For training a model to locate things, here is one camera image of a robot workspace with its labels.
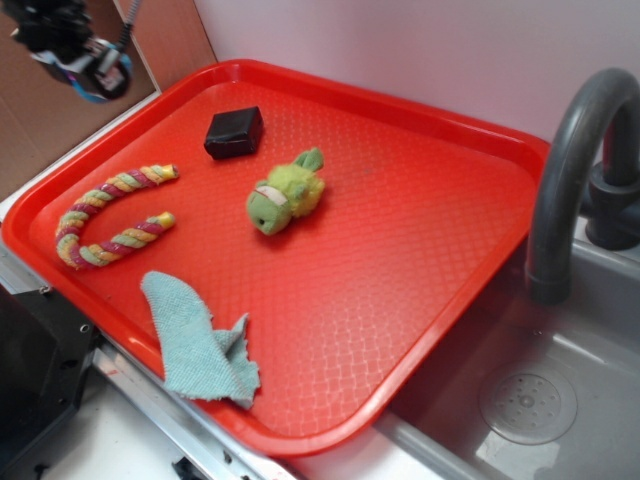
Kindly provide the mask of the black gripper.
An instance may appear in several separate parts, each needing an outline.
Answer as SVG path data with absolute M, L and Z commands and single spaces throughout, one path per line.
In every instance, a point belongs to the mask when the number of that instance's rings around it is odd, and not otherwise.
M 85 1 L 8 0 L 1 2 L 1 12 L 16 24 L 11 37 L 24 45 L 54 80 L 76 83 L 74 67 L 86 49 L 91 57 L 84 70 L 87 93 L 93 98 L 122 98 L 127 93 L 131 83 L 129 57 L 113 43 L 91 39 L 94 33 Z

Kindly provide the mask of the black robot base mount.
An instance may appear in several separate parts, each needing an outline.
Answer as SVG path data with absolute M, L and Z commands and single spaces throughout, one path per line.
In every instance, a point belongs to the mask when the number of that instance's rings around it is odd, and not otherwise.
M 1 290 L 1 473 L 80 408 L 97 331 L 57 291 Z

